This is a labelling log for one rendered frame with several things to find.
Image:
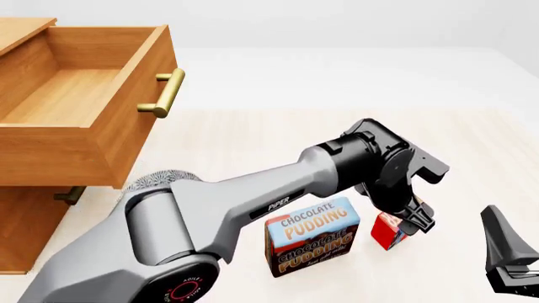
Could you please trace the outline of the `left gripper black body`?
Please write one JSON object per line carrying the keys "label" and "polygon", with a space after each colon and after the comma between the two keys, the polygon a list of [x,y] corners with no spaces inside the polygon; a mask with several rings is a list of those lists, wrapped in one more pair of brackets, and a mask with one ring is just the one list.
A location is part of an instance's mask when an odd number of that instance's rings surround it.
{"label": "left gripper black body", "polygon": [[410,221],[418,227],[418,231],[427,233],[435,226],[434,210],[418,196],[414,196],[397,214],[397,218]]}

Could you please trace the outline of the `grey speckled bowl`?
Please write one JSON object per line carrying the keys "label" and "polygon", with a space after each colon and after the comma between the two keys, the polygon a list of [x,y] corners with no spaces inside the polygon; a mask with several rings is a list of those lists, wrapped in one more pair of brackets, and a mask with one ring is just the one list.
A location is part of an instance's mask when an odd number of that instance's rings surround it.
{"label": "grey speckled bowl", "polygon": [[127,194],[142,189],[149,189],[158,186],[168,186],[170,183],[178,181],[180,179],[200,181],[200,178],[195,176],[193,173],[175,169],[162,170],[156,171],[154,173],[149,173],[145,176],[137,178],[135,181],[126,186],[121,193]]}

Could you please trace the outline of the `wooden cabinet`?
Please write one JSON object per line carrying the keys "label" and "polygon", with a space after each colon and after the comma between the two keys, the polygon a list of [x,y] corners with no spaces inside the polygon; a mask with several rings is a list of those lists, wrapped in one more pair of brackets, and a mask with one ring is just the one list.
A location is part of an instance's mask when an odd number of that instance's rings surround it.
{"label": "wooden cabinet", "polygon": [[27,274],[70,205],[53,200],[73,186],[30,186],[23,126],[4,119],[58,70],[45,30],[54,18],[0,18],[0,274]]}

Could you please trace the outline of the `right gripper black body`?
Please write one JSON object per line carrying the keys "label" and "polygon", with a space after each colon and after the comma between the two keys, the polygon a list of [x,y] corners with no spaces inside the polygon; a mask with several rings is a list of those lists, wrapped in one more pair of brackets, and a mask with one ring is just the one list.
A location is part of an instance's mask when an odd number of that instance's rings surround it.
{"label": "right gripper black body", "polygon": [[539,270],[527,267],[496,267],[486,273],[493,292],[509,295],[539,295]]}

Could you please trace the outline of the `red butter box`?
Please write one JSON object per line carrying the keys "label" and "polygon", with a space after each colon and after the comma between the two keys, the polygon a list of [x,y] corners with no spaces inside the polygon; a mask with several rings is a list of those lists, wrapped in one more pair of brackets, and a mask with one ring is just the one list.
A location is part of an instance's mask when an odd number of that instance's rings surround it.
{"label": "red butter box", "polygon": [[389,251],[399,243],[410,238],[400,229],[402,219],[396,216],[380,212],[371,229],[371,236],[386,251]]}

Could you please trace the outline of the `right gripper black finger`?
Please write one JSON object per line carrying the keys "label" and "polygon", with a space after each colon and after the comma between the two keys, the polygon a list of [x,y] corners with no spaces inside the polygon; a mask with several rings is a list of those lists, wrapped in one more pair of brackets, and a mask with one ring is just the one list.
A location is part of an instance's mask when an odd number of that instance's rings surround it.
{"label": "right gripper black finger", "polygon": [[486,269],[527,266],[539,261],[539,252],[516,233],[497,206],[486,206],[481,219],[487,247]]}

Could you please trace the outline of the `open wooden drawer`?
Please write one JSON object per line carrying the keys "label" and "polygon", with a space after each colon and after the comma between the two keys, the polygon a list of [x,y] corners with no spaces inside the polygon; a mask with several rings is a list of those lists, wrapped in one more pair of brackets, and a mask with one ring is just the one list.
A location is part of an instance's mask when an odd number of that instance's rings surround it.
{"label": "open wooden drawer", "polygon": [[57,72],[7,118],[29,144],[30,186],[120,188],[158,118],[155,104],[177,66],[169,28],[49,27]]}

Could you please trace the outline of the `chocolate pudding box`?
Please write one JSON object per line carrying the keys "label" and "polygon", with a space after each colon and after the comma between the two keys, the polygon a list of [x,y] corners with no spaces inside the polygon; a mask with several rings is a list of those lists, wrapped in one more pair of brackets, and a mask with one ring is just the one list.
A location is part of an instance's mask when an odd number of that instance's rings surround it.
{"label": "chocolate pudding box", "polygon": [[264,255],[273,277],[347,254],[360,217],[341,196],[264,223]]}

